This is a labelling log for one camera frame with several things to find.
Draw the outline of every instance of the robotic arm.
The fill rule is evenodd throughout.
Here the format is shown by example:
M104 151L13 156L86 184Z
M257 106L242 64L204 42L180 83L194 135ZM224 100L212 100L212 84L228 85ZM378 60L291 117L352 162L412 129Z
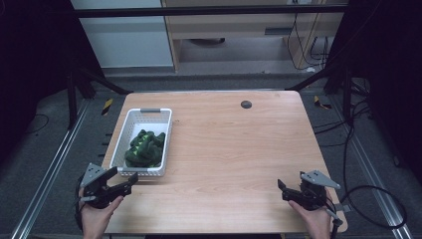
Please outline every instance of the robotic arm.
M85 174L78 180L76 188L76 197L79 201L86 202L88 205L103 209L113 202L118 196L131 194L131 187L137 183L137 173L132 175L127 182L116 186L108 186L106 182L117 174L117 167L105 170L102 167L92 163L88 166ZM80 190L83 189L83 196L80 196ZM75 218L79 228L82 230L82 215L79 203L76 203Z
M301 191L287 188L282 180L278 180L279 188L283 191L283 200L296 201L308 211L317 210L326 205L325 187L340 189L340 185L318 170L309 173L301 172Z

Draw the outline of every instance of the human hand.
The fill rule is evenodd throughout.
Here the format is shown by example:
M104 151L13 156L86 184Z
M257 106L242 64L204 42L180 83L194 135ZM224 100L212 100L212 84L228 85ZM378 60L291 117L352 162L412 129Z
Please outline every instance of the human hand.
M84 239L101 239L106 231L112 214L123 201L123 196L117 197L108 207L96 209L87 203L80 205Z
M326 212L326 208L322 207L314 211L307 211L295 201L289 201L289 205L293 207L304 219L310 236L314 239L328 239L330 230L330 215Z

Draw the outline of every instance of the table surface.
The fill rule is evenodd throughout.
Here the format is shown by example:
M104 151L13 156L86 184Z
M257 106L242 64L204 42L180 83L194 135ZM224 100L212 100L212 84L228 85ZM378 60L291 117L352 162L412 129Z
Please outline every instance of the table surface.
M252 107L243 109L242 101ZM280 178L299 190L300 171L329 176L297 92L142 93L126 97L105 154L108 168L125 115L170 108L163 177L140 178L107 233L290 233L305 224L282 199ZM127 181L119 175L108 185ZM338 202L333 189L330 194ZM344 221L339 231L347 228Z

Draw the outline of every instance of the white plastic basket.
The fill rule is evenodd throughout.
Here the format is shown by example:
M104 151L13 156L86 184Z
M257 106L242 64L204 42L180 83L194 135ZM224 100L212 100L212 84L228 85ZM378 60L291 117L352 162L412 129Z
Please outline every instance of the white plastic basket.
M167 160L168 145L171 133L171 109L131 109L127 112L109 167L117 167L122 176L130 176L135 172L139 176L163 176ZM164 149L161 164L157 167L127 167L124 154L130 149L130 142L145 129L155 135L165 133Z

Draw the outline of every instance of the black cable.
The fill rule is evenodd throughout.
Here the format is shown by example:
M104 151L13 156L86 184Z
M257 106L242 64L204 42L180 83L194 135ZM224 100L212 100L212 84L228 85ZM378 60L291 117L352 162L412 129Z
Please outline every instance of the black cable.
M331 236L329 237L330 239L335 239L335 236L337 235L338 227L341 226L342 223L343 222L338 218L334 218L332 220Z
M32 131L26 131L25 133L26 134L29 134L29 133L34 133L34 132L37 132L37 131L39 131L39 130L41 130L41 129L43 129L48 123L49 123L49 121L50 121L50 119L49 119L49 117L47 117L46 115L44 115L44 114L36 114L35 115L35 117L44 117L44 118L46 118L46 122L41 126L41 127L39 127L39 128L37 128L37 129L35 129L35 130L32 130Z
M339 121L329 122L329 123L325 123L325 124L322 124L322 125L313 126L313 128L324 127L324 126L332 125L332 124L339 123L339 122L342 122L342 121L339 120Z
M82 209L85 207L86 203L84 203L81 207L79 205L79 202L81 201L81 196L80 196L80 187L81 187L81 182L84 178L84 174L78 178L77 181L77 185L75 187L75 220L77 222L78 227L80 228L81 231L84 231L84 227L83 227L83 223L82 223Z
M319 55L319 54L314 54L313 53L314 46L316 45L316 42L317 42L317 37L314 37L313 43L311 44L311 48L310 48L310 55L311 55L311 58L312 59L314 59L314 60L320 60L320 59L314 57L314 55Z
M370 188L370 189L376 189L376 190L379 190L379 191L382 191L382 192L384 192L385 194L387 194L387 195L389 195L393 200L394 200L394 202L395 203L397 203L397 205L400 207L400 209L401 209L401 212L402 212L402 217L403 217L403 219L402 219L402 221L399 223L399 224L397 224L397 225L393 225L393 226L390 226L390 225L386 225L386 224L382 224L382 223L379 223L379 222L376 222L375 220L373 220L373 219L371 219L371 218L369 218L368 216L366 216L363 212L361 212L353 203L352 203L352 201L350 200L350 194L352 193L352 192L354 192L354 191L356 191L356 190L358 190L358 189L364 189L364 188ZM389 191L387 191L387 190L385 190L384 188L382 188L382 187L377 187L377 186L373 186L373 185L360 185L360 186L356 186L356 187L353 187L352 189L350 189L349 191L347 191L346 192L346 194L341 198L341 200L340 200L340 203L343 203L344 202L344 200L345 199L348 199L348 201L350 202L350 204L353 206L353 209L361 216L361 217L363 217L364 219L366 219L367 221L369 221L370 223L372 223L372 224L374 224L374 225L377 225L377 226L379 226L379 227L382 227L382 228L385 228L385 229L390 229L390 230L393 230L393 229L398 229L398 228L400 228L400 227L402 227L402 226L404 226L404 224L406 224L406 222L407 222L407 211L406 211L406 208L404 207L404 205L400 202L400 200L396 197L396 196L394 196L394 194L392 194L391 192L389 192Z
M289 52L289 55L290 55L290 57L291 57L291 59L292 59L293 66L295 67L295 69L296 69L296 70L305 70L305 69L307 69L307 68L309 68L309 67L314 67L314 66L317 66L317 64L310 64L310 63L307 61L307 59L305 58L304 49L303 49L303 47L302 47L301 39L299 38L299 33L298 33L298 28L297 28L297 20L298 20L298 13L295 13L295 20L294 20L294 22L293 22L292 31L290 32L289 37L288 37L288 52ZM301 50L302 50L302 57L305 59L305 61L306 61L308 64L310 64L309 66L307 66L307 67L305 67L305 68L298 68L298 67L295 65L295 62L294 62L294 59L293 59L292 53L291 53L291 51L290 51L290 39L291 39L291 36L292 36L292 33L293 33L294 29L296 29L296 32L297 32L297 34L298 34L298 41L299 41L299 44L300 44L300 46L301 46Z
M355 115L357 115L357 114L359 114L359 112L362 112L362 110L365 110L366 108L364 108L364 109L362 109L362 110L360 110L358 113L355 113L354 111L356 110L356 107L353 109L353 111L352 111L352 115L353 116L355 116ZM347 134L347 138L346 138L346 140L345 140L345 142L344 142L344 150L343 150L343 166L342 166L342 173L343 173L343 186L344 186L344 191L345 191L345 193L344 193L344 196L341 198L341 200L340 200L340 203L343 203L344 202L344 200L345 199L347 199L348 201L349 201L349 203L350 203L350 205L352 205L352 207L353 207L353 209L361 216L361 217L363 217L365 220L367 220L368 222L370 222L370 223L372 223L372 224L374 224L374 225L376 225L376 226L379 226L379 227L382 227L382 228L385 228L385 229L398 229L398 228L400 228L400 227L402 227L404 224L406 224L406 222L407 222L407 212L406 212L406 208L403 206L403 204L398 200L398 198L396 197L396 196L394 196L392 193L390 193L390 192L388 192L387 190L385 190L385 189L383 189L383 188L380 188L380 187L377 187L377 186L373 186L373 185L360 185L360 186L356 186L356 187L353 187L351 190L348 190L348 188L347 188L347 179L346 179L346 159L347 159L347 147L348 147L348 143L350 142L350 140L351 140L351 138L352 138L352 135L354 134L354 124L353 124L353 119L354 118L352 118L352 122L351 122L351 125L350 125L350 128L349 128L349 132L348 132L348 134ZM397 225L393 225L393 226L390 226L390 225L385 225L385 224L382 224L382 223L379 223L379 222L376 222L375 220L373 220L373 219L371 219L371 218L369 218L367 215L365 215L363 212L361 212L357 207L356 207L356 205L354 204L354 202L351 200L351 198L350 198L350 194L352 193L352 192L354 192L354 191L356 191L356 190L358 190L358 189L362 189L362 188L372 188L372 189L376 189L376 190L380 190L380 191L382 191L382 192L384 192L384 193L386 193L386 194L388 194L389 196L391 196L391 198L393 198L393 200L400 206L400 208L401 208L401 211L402 211L402 217L403 217L403 220L402 220L402 222L400 222L399 224L397 224Z
M344 142L337 143L337 144L328 144L328 145L320 144L319 147L332 147L332 146L342 146L342 145L344 145Z
M331 206L329 206L328 205L328 203L325 203L325 206L329 209L329 210L331 210L334 214L336 214L337 213L337 210L335 209L335 205L334 205L334 203L332 202L332 200L331 199L329 199L329 198L327 198L326 200L328 200L329 201L329 203L331 203Z
M327 44L328 44L328 37L325 37L324 42L323 42L322 56L319 60L320 69L323 69L325 67Z
M349 119L345 119L345 120L343 120L343 121L339 121L336 125L334 125L334 126L332 126L332 127L329 127L329 128L326 128L326 129L323 129L323 130L321 130L321 131L316 131L315 132L315 134L320 134L320 133L323 133L323 132L328 132L328 131L330 131L330 130L333 130L333 129L335 129L335 128L337 128L337 127L339 127L339 126L341 126L341 125L343 125L343 124L345 124L345 123L347 123L347 122L349 122L349 121L353 121L354 119L356 119L358 116L360 116L360 115L362 115L362 114L365 114L365 113L367 113L367 112L369 112L369 107L365 107L365 108L363 108L363 109L361 109L359 112L357 112L357 113L355 113L354 112L354 110L360 105L360 104L362 104L362 103L364 103L364 102L366 102L366 99L364 99L363 101L361 101L361 102L359 102L359 103L357 103L355 106L354 106L354 108L353 108L353 114L350 116L350 118ZM330 125L330 124L334 124L335 122L330 122L330 123L327 123L327 124L325 124L325 125Z
M325 68L326 60L328 59L328 37L325 37L322 52L322 68Z

